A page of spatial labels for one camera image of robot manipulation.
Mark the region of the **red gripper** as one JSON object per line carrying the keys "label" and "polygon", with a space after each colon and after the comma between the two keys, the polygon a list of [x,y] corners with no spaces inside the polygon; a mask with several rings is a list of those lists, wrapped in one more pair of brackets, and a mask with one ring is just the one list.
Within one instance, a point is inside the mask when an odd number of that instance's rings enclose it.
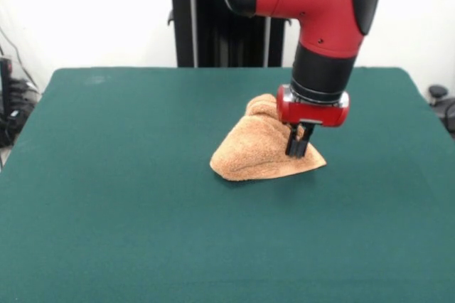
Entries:
{"label": "red gripper", "polygon": [[[277,114],[280,122],[291,124],[286,147],[286,155],[304,157],[314,124],[323,127],[340,127],[346,120],[350,109],[350,98],[347,92],[341,95],[334,104],[319,104],[300,100],[290,85],[280,85],[277,91]],[[302,124],[304,133],[298,141],[298,123]]]}

